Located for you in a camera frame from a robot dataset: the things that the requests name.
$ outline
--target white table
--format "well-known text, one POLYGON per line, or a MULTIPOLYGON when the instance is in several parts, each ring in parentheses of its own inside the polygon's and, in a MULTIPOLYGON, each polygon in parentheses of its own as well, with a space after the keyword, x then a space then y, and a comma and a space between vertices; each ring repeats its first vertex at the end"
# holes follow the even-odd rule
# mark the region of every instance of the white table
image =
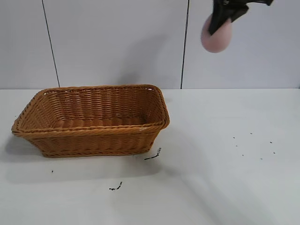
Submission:
POLYGON ((165 90, 149 154, 61 159, 10 133, 37 91, 0 90, 0 224, 300 224, 300 90, 165 90))

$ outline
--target pink ball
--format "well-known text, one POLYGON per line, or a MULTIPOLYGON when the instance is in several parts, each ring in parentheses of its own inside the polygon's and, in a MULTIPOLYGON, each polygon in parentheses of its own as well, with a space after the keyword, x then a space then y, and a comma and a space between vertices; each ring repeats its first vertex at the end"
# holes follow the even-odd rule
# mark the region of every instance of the pink ball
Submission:
POLYGON ((231 41, 232 37, 232 23, 231 19, 228 19, 213 35, 210 35, 208 28, 210 26, 211 15, 206 20, 202 33, 201 42, 203 47, 211 53, 219 53, 225 50, 231 41))

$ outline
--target wicker basket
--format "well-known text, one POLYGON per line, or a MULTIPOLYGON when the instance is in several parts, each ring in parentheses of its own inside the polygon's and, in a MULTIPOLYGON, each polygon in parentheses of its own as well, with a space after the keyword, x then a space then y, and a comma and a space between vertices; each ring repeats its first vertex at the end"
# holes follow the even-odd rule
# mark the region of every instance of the wicker basket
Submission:
POLYGON ((122 156, 149 151, 168 124, 152 85, 52 88, 36 94, 12 132, 45 157, 122 156))

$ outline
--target basket rim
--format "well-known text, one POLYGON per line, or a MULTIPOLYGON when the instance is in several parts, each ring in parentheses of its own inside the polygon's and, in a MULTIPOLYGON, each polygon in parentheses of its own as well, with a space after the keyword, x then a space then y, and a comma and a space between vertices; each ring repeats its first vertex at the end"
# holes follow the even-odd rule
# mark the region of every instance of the basket rim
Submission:
POLYGON ((161 90, 151 84, 132 84, 132 85, 102 85, 102 86, 81 86, 81 87, 61 87, 61 88, 48 88, 39 91, 32 100, 26 105, 24 110, 21 112, 19 117, 15 120, 11 130, 14 135, 20 137, 50 137, 50 136, 67 136, 67 135, 111 135, 116 130, 121 133, 140 133, 141 131, 153 132, 155 130, 161 130, 166 128, 170 123, 169 114, 165 105, 165 100, 161 90), (37 129, 21 129, 20 123, 26 116, 27 112, 32 109, 35 104, 38 104, 39 99, 48 92, 61 92, 61 91, 82 91, 82 90, 106 90, 106 89, 136 89, 136 88, 147 88, 154 89, 158 92, 160 103, 163 106, 164 119, 155 123, 146 123, 141 125, 118 125, 118 126, 89 126, 89 127, 74 127, 74 128, 37 128, 37 129))

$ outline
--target dark debris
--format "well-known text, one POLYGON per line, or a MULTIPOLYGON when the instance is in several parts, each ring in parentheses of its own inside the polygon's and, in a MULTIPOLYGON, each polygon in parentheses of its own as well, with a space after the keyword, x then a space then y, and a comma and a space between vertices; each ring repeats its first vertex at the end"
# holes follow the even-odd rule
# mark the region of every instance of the dark debris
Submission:
POLYGON ((120 185, 117 187, 117 188, 110 188, 110 190, 112 190, 112 191, 114 191, 114 190, 119 190, 119 188, 122 186, 122 181, 121 181, 121 183, 120 183, 120 185))
POLYGON ((156 154, 155 156, 152 156, 152 157, 150 157, 150 158, 144 158, 144 160, 148 160, 148 159, 152 159, 152 158, 158 157, 159 154, 160 154, 160 151, 161 151, 161 148, 159 148, 159 149, 157 150, 157 154, 156 154))

